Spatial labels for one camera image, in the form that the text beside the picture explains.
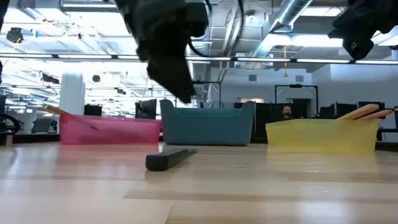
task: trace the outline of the light wood surface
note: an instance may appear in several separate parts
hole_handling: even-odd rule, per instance
[[[374,105],[374,104],[365,105],[337,119],[357,119],[368,113],[372,113],[373,111],[376,111],[378,109],[379,105]]]
[[[390,114],[392,114],[393,111],[392,110],[383,110],[383,111],[379,111],[377,113],[373,113],[373,114],[369,114],[365,117],[359,118],[361,120],[371,120],[371,119],[379,119],[382,118],[384,116],[388,116]]]
[[[176,148],[165,146],[165,149]],[[21,144],[0,149],[4,224],[396,224],[398,154],[199,152],[146,172],[162,146]]]

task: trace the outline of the silver ductwork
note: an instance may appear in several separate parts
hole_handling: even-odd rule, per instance
[[[280,10],[267,16],[263,25],[264,40],[253,52],[252,57],[266,57],[273,48],[273,43],[267,42],[267,35],[273,33],[290,33],[293,31],[293,24],[301,13],[312,3],[313,0],[284,0]],[[257,62],[249,62],[244,66],[246,69],[264,68]]]

